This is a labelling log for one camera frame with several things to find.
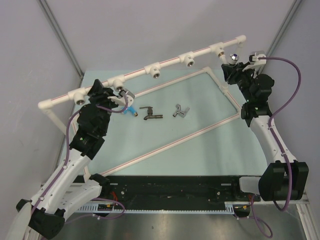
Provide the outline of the white faucet blue cap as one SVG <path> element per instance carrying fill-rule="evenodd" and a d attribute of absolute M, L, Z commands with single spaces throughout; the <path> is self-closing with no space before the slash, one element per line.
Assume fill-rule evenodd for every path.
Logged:
<path fill-rule="evenodd" d="M 239 55 L 236 53 L 226 56 L 224 52 L 220 52 L 217 56 L 225 65 L 235 65 L 239 60 Z"/>

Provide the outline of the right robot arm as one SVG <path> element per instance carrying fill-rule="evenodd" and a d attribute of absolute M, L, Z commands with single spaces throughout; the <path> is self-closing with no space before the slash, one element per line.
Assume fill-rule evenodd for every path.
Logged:
<path fill-rule="evenodd" d="M 267 74 L 255 74 L 248 63 L 222 64 L 224 80 L 237 85 L 245 103 L 241 118 L 255 134 L 268 166 L 260 177 L 241 177 L 230 188 L 231 196 L 242 201 L 249 193 L 264 201 L 296 201 L 303 197 L 309 167 L 297 161 L 282 140 L 272 118 L 268 98 L 275 81 Z"/>

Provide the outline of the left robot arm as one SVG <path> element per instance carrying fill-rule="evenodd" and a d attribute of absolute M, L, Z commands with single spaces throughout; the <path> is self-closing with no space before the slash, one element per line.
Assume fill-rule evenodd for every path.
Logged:
<path fill-rule="evenodd" d="M 124 112 L 132 103 L 129 92 L 122 84 L 110 88 L 96 79 L 88 90 L 76 91 L 72 99 L 82 107 L 70 117 L 65 129 L 65 159 L 31 199 L 18 202 L 8 240 L 24 240 L 30 229 L 50 240 L 80 207 L 110 196 L 109 183 L 100 174 L 90 176 L 70 194 L 67 190 L 104 144 L 111 115 Z"/>

